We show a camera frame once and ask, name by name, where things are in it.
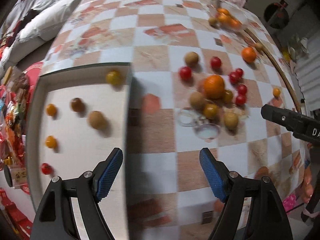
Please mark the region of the small orange cherry tomato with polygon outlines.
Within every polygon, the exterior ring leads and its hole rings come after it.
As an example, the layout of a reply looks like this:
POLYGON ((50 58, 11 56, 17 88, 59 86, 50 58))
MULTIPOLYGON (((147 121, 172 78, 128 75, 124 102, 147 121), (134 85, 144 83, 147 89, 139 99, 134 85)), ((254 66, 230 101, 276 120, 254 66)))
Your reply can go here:
POLYGON ((48 148, 51 148, 51 149, 55 149, 57 147, 57 140, 54 136, 52 135, 49 135, 48 137, 46 137, 46 140, 45 140, 45 145, 48 147, 48 148))
POLYGON ((51 116, 51 117, 54 117, 56 116, 57 114, 57 107, 52 104, 52 103, 49 103, 47 106, 46 106, 46 113, 48 116, 51 116))

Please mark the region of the small orange tomato on table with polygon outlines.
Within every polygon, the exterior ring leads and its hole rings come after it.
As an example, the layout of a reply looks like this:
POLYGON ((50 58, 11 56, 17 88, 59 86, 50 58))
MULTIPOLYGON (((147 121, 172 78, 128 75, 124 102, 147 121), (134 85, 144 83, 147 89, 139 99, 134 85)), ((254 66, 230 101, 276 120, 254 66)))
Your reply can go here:
POLYGON ((274 88, 272 94, 275 98, 278 98, 281 95, 281 90, 279 88, 274 88))

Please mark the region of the red cherry tomato in box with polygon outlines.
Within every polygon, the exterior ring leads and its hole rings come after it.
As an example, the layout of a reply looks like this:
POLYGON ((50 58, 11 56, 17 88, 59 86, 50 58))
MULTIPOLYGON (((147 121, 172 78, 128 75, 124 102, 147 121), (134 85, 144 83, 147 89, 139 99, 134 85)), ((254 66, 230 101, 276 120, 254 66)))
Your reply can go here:
POLYGON ((41 172, 44 175, 51 175, 53 173, 53 168, 48 163, 42 163, 41 172))

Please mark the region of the shallow grey cardboard box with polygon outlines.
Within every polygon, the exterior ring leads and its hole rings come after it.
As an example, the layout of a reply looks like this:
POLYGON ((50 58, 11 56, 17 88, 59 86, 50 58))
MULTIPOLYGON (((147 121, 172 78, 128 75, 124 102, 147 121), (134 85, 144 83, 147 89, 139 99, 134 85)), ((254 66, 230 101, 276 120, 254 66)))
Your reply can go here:
POLYGON ((83 173, 90 175, 114 148, 122 150, 123 163, 99 207, 114 239, 129 238, 125 144, 131 81, 131 65, 123 62, 42 67, 27 117, 26 167, 36 211, 31 239, 89 239, 77 199, 76 180, 83 173), (121 73, 121 85, 106 82, 106 74, 111 70, 121 73), (83 112, 71 109, 72 98, 83 101, 83 112), (54 117, 46 113, 49 103, 57 107, 54 117), (104 130, 88 124, 91 111, 105 116, 108 125, 104 130), (45 145, 49 135, 57 140, 55 149, 45 145), (42 163, 53 168, 51 175, 41 172, 42 163))

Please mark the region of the dark yellow cherry tomato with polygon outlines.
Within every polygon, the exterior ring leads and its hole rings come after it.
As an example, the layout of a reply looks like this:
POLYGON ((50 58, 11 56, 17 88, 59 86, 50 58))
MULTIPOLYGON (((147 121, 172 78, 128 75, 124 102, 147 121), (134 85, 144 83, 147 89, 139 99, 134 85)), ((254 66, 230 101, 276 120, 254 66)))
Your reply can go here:
POLYGON ((225 104, 230 104, 233 101, 233 92, 231 90, 226 89, 223 95, 223 102, 225 104))

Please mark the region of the dark brown cherry tomato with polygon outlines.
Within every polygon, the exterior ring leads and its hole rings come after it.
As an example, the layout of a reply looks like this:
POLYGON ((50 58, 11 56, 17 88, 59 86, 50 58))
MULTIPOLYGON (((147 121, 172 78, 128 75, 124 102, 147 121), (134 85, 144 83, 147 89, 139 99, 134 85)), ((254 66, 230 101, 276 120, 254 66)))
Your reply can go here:
POLYGON ((80 98, 72 98, 70 101, 70 107, 74 112, 80 113, 85 109, 85 105, 80 98))

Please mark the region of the brown longan beside mandarin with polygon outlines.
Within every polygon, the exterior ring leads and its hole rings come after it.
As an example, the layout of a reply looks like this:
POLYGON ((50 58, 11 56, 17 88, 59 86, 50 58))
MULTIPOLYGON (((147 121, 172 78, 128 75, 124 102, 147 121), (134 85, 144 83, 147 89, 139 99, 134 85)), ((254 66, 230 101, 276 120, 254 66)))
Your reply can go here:
POLYGON ((206 98, 198 91, 194 91, 189 96, 190 106, 195 110, 202 110, 206 104, 206 98))

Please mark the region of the orange mandarin on table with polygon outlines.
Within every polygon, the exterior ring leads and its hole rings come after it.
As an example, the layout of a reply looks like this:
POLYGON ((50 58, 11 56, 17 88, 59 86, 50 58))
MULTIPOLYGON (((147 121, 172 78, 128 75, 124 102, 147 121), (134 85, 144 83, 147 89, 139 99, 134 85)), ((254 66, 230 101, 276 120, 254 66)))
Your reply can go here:
POLYGON ((257 58, 256 52, 252 47, 245 47, 241 51, 242 59, 247 63, 253 63, 257 58))

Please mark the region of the brown longan by stick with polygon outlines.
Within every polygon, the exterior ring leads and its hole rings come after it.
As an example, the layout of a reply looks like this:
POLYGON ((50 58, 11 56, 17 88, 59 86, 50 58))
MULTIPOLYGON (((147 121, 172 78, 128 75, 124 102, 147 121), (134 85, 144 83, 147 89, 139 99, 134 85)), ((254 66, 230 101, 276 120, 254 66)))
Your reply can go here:
POLYGON ((256 42, 256 43, 254 44, 254 47, 255 47, 255 49, 256 49, 257 51, 263 51, 263 49, 264 49, 264 46, 263 46, 261 43, 259 43, 259 42, 256 42))

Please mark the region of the large orange mandarin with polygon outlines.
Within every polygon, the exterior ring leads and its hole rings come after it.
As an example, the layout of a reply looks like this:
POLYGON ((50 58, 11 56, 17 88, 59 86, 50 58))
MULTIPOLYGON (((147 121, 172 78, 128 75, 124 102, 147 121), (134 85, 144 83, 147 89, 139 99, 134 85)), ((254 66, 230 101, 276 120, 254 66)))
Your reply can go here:
POLYGON ((206 97, 210 99, 219 99, 225 93, 224 79, 219 75, 211 75, 205 78, 203 82, 203 91, 206 97))

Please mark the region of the curved wooden stick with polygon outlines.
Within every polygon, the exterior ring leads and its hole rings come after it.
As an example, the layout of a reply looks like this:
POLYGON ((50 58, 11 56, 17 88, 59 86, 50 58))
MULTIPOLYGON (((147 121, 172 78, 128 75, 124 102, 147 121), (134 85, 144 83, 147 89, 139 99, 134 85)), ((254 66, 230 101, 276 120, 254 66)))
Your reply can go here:
POLYGON ((294 89, 291 86, 291 83, 289 82, 289 80, 287 79, 285 73, 283 72, 283 70, 281 69, 280 65, 278 64, 278 62, 276 61, 276 59, 273 57, 273 55, 269 52, 269 50, 262 45, 262 52, 267 56, 267 58, 272 62, 273 66, 275 67, 275 69, 277 70, 278 74, 281 76, 281 79, 284 81, 286 88, 289 91, 289 94, 292 98, 293 103, 295 104, 295 108, 297 110, 298 113, 302 113, 301 110, 301 106, 300 103, 298 101, 298 98, 296 96, 296 93, 294 91, 294 89))

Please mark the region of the pile of snack packages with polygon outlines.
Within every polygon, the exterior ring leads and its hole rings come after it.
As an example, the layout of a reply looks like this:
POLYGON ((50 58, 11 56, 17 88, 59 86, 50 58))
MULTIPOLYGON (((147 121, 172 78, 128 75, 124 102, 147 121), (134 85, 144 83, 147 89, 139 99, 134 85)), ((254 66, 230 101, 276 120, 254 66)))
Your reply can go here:
POLYGON ((1 79, 1 170, 9 187, 29 194, 26 129, 33 86, 25 72, 9 67, 1 79))

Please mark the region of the mandarins in bowl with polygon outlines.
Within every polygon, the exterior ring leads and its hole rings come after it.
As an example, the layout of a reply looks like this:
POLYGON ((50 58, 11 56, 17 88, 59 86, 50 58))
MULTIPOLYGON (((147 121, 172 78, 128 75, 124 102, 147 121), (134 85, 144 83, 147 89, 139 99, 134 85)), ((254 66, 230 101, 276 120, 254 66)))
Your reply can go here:
POLYGON ((234 30, 238 30, 242 27, 242 23, 237 18, 232 16, 225 8, 217 9, 216 18, 223 27, 234 30))

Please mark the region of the glass fruit bowl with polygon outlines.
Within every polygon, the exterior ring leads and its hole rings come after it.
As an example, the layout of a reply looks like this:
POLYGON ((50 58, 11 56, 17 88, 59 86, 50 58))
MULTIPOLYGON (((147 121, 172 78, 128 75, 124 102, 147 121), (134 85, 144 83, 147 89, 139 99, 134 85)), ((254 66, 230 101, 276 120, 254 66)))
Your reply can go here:
POLYGON ((208 7, 210 16, 221 28, 239 32, 248 27, 248 17, 238 6, 224 0, 212 0, 208 7))

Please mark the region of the grey sofa with blankets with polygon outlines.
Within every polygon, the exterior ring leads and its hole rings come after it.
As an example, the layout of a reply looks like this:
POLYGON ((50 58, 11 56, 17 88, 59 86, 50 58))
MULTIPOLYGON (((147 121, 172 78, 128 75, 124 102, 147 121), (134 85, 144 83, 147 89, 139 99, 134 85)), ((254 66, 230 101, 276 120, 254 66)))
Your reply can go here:
POLYGON ((1 70, 52 40, 82 0, 18 0, 1 24, 1 70))

